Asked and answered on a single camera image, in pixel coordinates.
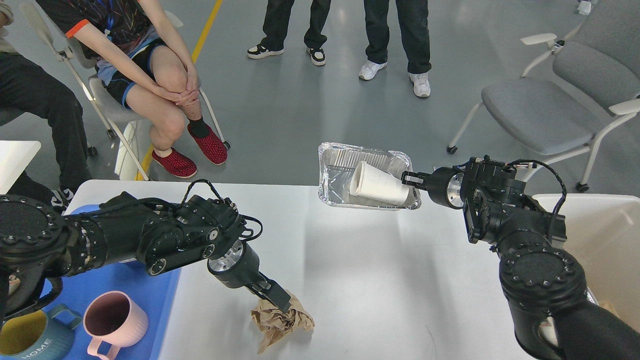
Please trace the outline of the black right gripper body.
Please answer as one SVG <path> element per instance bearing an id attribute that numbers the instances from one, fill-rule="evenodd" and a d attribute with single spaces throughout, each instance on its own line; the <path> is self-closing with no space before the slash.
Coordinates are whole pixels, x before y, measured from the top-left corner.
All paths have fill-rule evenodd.
<path id="1" fill-rule="evenodd" d="M 425 187 L 432 202 L 456 210 L 462 209 L 463 176 L 464 173 L 449 167 L 440 167 L 429 174 Z"/>

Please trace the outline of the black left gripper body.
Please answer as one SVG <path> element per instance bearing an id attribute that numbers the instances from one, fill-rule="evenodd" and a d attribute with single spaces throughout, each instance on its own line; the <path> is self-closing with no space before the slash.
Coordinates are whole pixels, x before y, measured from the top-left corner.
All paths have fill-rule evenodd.
<path id="1" fill-rule="evenodd" d="M 263 276 L 259 272 L 259 256 L 242 240 L 237 240 L 225 255 L 208 259 L 208 271 L 229 289 L 246 287 L 262 290 Z"/>

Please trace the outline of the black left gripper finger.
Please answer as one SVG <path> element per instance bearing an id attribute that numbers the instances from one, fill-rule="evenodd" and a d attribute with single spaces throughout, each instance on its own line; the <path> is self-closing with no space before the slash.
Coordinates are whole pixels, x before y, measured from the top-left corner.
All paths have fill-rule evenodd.
<path id="1" fill-rule="evenodd" d="M 256 296 L 270 302 L 282 313 L 286 313 L 290 310 L 290 294 L 288 294 L 288 292 L 286 292 L 278 282 L 268 278 L 261 272 L 258 273 L 257 278 L 246 284 L 245 287 Z"/>

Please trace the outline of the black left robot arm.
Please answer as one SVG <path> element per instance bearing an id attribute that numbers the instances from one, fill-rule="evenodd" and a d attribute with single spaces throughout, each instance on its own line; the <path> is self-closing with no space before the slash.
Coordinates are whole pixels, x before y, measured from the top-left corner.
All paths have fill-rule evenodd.
<path id="1" fill-rule="evenodd" d="M 1 319 L 42 309 L 62 291 L 62 278 L 137 260 L 158 276 L 206 260 L 229 289 L 247 288 L 281 312 L 291 296 L 259 271 L 249 246 L 258 234 L 230 198 L 186 193 L 180 203 L 123 192 L 98 210 L 61 215 L 16 194 L 0 201 Z"/>

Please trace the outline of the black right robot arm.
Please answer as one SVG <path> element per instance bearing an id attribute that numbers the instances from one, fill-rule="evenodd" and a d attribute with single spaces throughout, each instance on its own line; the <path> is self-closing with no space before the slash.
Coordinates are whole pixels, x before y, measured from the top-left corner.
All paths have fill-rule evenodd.
<path id="1" fill-rule="evenodd" d="M 565 217 L 525 194 L 517 166 L 471 157 L 433 173 L 402 173 L 405 185 L 426 191 L 444 207 L 461 209 L 470 243 L 480 240 L 497 253 L 499 280 L 509 304 L 519 346 L 538 360 L 637 360 L 639 333 L 588 300 L 585 271 L 569 252 Z"/>

